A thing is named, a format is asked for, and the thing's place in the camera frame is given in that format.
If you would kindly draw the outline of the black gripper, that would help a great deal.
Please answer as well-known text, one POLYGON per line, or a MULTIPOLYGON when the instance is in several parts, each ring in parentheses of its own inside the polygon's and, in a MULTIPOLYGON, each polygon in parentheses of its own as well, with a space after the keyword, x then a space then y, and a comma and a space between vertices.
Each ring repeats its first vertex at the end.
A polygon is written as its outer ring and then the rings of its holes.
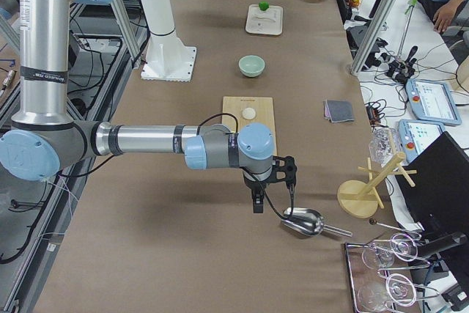
POLYGON ((265 188, 269 183, 267 179, 272 173, 272 167, 260 173, 251 171, 247 166, 243 166, 242 170, 244 183, 251 190, 253 213, 263 213, 265 188))

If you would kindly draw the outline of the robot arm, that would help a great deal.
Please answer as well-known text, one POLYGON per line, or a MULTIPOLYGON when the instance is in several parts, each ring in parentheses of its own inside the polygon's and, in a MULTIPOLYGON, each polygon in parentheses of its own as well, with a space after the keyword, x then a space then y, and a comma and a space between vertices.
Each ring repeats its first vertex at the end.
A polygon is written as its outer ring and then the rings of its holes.
POLYGON ((173 152, 191 169, 242 169, 254 211, 262 212, 265 187, 275 175, 274 139, 265 125, 233 133, 223 125, 123 126, 67 113, 73 1, 20 0, 21 107, 1 138, 2 166, 23 180, 42 180, 94 156, 173 152))

